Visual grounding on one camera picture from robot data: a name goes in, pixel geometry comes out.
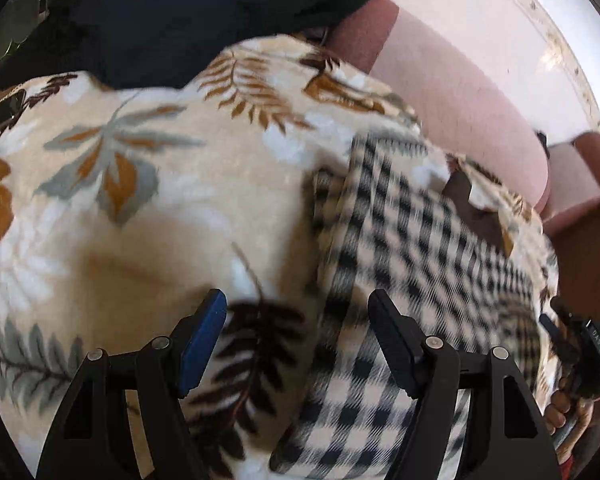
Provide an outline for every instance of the black cloth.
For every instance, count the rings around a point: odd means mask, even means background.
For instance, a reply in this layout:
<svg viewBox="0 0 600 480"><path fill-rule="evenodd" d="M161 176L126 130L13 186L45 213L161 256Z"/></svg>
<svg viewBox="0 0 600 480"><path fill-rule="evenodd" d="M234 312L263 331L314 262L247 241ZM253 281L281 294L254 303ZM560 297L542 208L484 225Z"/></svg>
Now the black cloth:
<svg viewBox="0 0 600 480"><path fill-rule="evenodd" d="M339 23L369 0L60 0L0 62L0 90L87 70L115 89L182 88L225 47Z"/></svg>

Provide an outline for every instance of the checkered blanket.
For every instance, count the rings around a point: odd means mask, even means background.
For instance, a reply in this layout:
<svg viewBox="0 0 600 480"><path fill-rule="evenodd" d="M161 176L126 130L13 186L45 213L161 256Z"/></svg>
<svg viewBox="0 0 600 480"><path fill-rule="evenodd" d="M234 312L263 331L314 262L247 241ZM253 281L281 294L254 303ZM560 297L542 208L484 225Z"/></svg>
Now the checkered blanket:
<svg viewBox="0 0 600 480"><path fill-rule="evenodd" d="M346 178L315 177L326 307L309 393L272 455L273 471L315 479L387 473L415 402L392 380L369 326L366 301L376 288L456 349L505 346L534 388L532 283L469 231L451 200L405 177L403 163L426 150L419 139L357 137ZM440 478L455 476L469 398L459 392Z"/></svg>

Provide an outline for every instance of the floral print blanket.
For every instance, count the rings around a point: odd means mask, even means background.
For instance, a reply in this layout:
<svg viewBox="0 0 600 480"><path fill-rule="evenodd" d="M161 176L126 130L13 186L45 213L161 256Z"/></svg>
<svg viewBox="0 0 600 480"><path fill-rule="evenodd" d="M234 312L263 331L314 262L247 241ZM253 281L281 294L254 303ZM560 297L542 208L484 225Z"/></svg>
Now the floral print blanket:
<svg viewBox="0 0 600 480"><path fill-rule="evenodd" d="M27 465L36 470L87 351L139 349L217 287L230 317L182 407L215 476L273 476L322 308L307 184L320 168L344 174L358 133L419 136L414 111L288 36L226 49L179 91L111 91L87 73L20 88L24 110L0 135L0 414ZM448 179L439 159L414 179ZM519 196L498 207L539 312L557 283L551 251L534 245L541 223ZM539 404L550 357L542 338ZM137 399L128 404L146 474Z"/></svg>

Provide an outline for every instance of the screw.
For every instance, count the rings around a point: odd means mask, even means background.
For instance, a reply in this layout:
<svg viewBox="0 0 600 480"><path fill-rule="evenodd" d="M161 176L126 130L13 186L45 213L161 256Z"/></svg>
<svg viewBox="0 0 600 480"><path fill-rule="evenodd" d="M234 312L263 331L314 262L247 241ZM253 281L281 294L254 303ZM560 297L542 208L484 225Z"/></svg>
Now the screw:
<svg viewBox="0 0 600 480"><path fill-rule="evenodd" d="M95 350L91 350L91 352L89 352L87 354L87 359L89 361L97 361L101 357L102 357L102 348L96 348Z"/></svg>
<svg viewBox="0 0 600 480"><path fill-rule="evenodd" d="M493 355L496 356L498 359L504 361L509 357L509 352L506 348L503 348L502 346L496 346L496 348L493 349Z"/></svg>
<svg viewBox="0 0 600 480"><path fill-rule="evenodd" d="M171 340L167 336L159 335L153 341L151 341L151 346L156 350L162 350L163 348L167 348L171 344Z"/></svg>
<svg viewBox="0 0 600 480"><path fill-rule="evenodd" d="M434 350L439 350L443 347L444 343L442 342L442 339L440 339L439 337L435 337L435 336L429 336L425 339L425 343L427 344L427 346L429 348L433 348Z"/></svg>

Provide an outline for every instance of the pink sofa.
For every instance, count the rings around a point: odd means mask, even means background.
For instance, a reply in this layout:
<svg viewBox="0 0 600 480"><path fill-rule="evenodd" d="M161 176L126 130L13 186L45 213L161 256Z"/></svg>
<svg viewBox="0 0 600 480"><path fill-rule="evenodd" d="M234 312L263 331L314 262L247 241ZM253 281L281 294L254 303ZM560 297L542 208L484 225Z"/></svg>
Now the pink sofa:
<svg viewBox="0 0 600 480"><path fill-rule="evenodd" d="M533 204L558 256L561 296L574 312L600 317L600 134L552 146L547 160L494 83L391 0L371 0L326 47L390 85L415 108L427 137L469 155Z"/></svg>
<svg viewBox="0 0 600 480"><path fill-rule="evenodd" d="M465 153L542 210L548 165L535 132L484 73L391 0L371 0L326 45L387 83L422 120L424 135Z"/></svg>

